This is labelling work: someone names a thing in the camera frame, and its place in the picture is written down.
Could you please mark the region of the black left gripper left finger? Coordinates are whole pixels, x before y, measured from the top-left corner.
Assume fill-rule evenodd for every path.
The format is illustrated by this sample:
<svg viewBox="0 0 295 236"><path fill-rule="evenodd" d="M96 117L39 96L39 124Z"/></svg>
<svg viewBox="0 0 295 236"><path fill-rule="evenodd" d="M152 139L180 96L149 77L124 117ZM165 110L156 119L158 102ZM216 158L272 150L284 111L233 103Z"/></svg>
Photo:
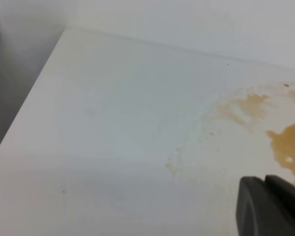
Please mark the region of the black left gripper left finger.
<svg viewBox="0 0 295 236"><path fill-rule="evenodd" d="M265 182L242 177L236 204L236 223L240 236L293 236L294 226L278 206Z"/></svg>

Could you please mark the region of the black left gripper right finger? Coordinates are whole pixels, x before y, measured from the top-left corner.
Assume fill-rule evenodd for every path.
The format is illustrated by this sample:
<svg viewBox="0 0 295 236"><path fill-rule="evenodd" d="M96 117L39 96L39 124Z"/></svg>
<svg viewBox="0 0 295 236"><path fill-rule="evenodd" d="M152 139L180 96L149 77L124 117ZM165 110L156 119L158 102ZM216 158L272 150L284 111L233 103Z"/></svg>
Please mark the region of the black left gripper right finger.
<svg viewBox="0 0 295 236"><path fill-rule="evenodd" d="M279 206L286 214L287 221L295 228L295 186L275 175L267 175L265 183L278 200Z"/></svg>

